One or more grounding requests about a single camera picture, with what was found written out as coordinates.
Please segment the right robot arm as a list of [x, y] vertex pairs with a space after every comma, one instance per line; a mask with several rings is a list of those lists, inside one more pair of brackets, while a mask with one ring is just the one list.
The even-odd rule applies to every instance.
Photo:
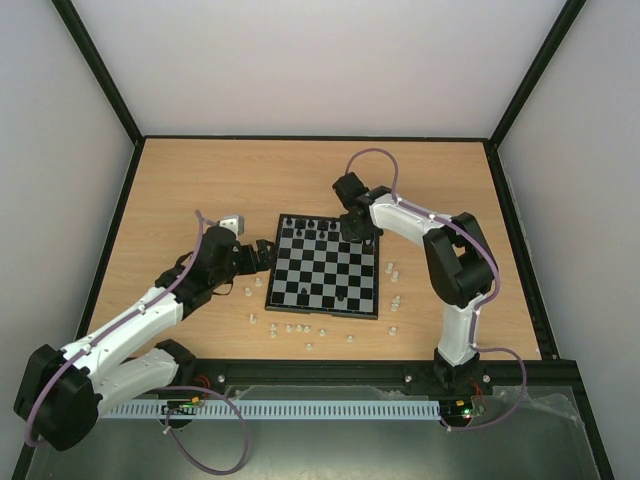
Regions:
[[433, 375], [441, 390], [460, 390], [477, 374], [481, 308], [499, 291], [497, 264], [478, 221], [467, 212], [449, 216], [429, 211], [385, 186], [371, 190], [353, 172], [341, 176], [332, 189], [346, 210], [340, 216], [346, 240], [371, 240], [391, 231], [424, 249], [432, 289], [444, 303]]

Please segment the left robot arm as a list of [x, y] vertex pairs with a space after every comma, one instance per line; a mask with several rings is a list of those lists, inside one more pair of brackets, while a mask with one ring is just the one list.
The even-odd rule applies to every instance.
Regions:
[[28, 358], [14, 403], [26, 423], [24, 440], [67, 450], [113, 408], [150, 390], [184, 385], [195, 357], [173, 340], [139, 359], [131, 354], [178, 325], [238, 276], [268, 271], [274, 244], [239, 241], [240, 227], [227, 218], [201, 228], [194, 249], [180, 256], [132, 306], [94, 332], [55, 349], [44, 344]]

